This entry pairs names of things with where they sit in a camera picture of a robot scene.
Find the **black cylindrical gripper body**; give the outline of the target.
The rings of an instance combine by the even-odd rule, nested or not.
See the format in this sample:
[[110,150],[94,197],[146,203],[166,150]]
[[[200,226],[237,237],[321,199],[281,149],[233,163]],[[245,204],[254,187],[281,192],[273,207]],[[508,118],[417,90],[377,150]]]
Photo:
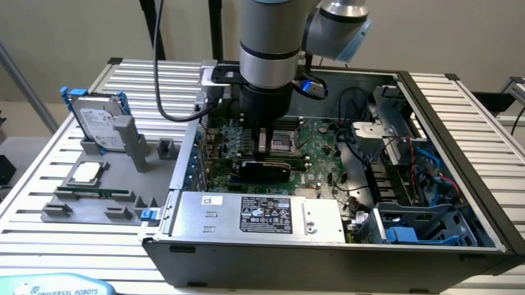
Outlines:
[[241,87],[239,107],[251,122],[267,128],[289,112],[291,96],[291,84],[266,89],[245,84]]

